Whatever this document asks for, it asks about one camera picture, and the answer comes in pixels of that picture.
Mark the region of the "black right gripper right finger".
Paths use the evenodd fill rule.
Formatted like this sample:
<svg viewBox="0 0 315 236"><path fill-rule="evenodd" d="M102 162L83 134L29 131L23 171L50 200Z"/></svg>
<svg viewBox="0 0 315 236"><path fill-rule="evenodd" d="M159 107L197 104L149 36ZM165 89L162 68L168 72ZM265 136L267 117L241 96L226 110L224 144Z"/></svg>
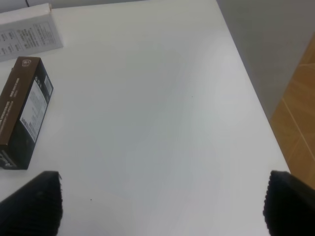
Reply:
<svg viewBox="0 0 315 236"><path fill-rule="evenodd" d="M285 171L271 171L263 216L271 236L315 234L315 190Z"/></svg>

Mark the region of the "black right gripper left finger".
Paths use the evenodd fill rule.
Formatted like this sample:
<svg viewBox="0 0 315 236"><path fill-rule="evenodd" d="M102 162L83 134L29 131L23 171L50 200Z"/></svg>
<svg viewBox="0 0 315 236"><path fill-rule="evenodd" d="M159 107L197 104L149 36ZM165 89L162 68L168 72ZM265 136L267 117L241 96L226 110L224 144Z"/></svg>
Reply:
<svg viewBox="0 0 315 236"><path fill-rule="evenodd" d="M56 236L63 217L57 171L43 171L0 202L2 236Z"/></svg>

